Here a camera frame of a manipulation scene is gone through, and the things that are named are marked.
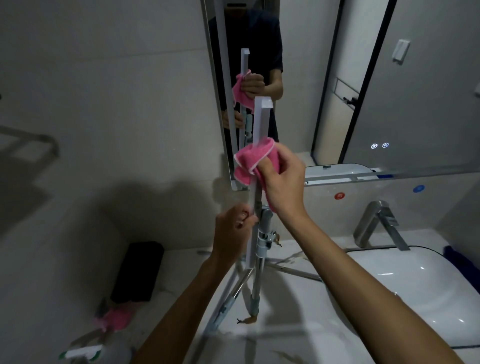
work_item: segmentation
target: chrome faucet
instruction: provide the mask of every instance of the chrome faucet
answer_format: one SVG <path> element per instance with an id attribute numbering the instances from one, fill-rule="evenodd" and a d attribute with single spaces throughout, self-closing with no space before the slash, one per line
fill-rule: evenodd
<path id="1" fill-rule="evenodd" d="M 398 222 L 393 216 L 392 210 L 390 210 L 388 203 L 383 200 L 372 201 L 367 205 L 360 222 L 353 232 L 355 244 L 362 249 L 366 248 L 368 240 L 377 227 L 378 222 L 382 223 L 399 250 L 410 250 L 395 228 L 395 226 L 398 226 Z"/>

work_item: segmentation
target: white washbasin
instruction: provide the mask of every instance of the white washbasin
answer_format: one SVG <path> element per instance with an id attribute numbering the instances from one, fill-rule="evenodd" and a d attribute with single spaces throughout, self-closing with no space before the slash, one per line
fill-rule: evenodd
<path id="1" fill-rule="evenodd" d="M 480 345 L 480 294 L 439 253 L 422 247 L 349 252 L 450 346 Z"/>

